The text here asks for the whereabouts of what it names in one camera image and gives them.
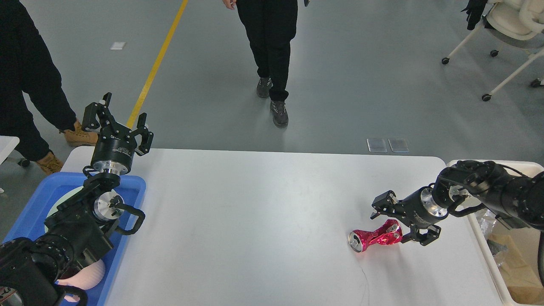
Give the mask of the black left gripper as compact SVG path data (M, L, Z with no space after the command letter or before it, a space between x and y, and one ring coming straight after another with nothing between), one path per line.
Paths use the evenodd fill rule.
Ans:
M84 110L84 130L100 135L90 166L98 172L125 175L131 171L134 153L149 153L154 134L146 126L146 113L138 116L135 130L118 123L109 109L111 96L107 92L101 101L90 103Z

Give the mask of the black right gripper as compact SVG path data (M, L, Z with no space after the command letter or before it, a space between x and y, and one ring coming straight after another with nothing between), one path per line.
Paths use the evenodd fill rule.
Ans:
M381 215L397 219L410 228L410 232L403 235L401 243L414 241L427 246L437 240L441 233L441 227L435 224L448 216L447 209L435 202L432 190L431 187L422 187L402 200L397 199L392 190L388 190L374 199L370 219Z

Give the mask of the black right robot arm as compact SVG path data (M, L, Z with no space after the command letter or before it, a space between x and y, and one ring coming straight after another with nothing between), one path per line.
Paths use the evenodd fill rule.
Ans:
M402 243L427 246L439 238L437 225L449 215L464 217L489 209L511 228L543 231L543 174L528 177L493 161L461 160L444 168L434 183L421 187L402 200L392 190L377 196L371 219L393 217L406 225Z

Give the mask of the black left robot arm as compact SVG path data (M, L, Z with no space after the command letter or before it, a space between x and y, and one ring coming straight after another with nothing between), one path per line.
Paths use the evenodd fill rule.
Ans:
M113 232L135 234L145 213L125 204L120 196L101 197L120 185L131 170L134 154L151 148L153 133L140 114L135 130L118 123L110 113L111 93L85 107L83 129L99 129L90 164L83 168L81 190L61 202L44 221L47 231L35 240L14 238L1 245L2 306L59 306L67 294L88 302L78 287L58 284L68 272L80 271L99 261L114 244Z

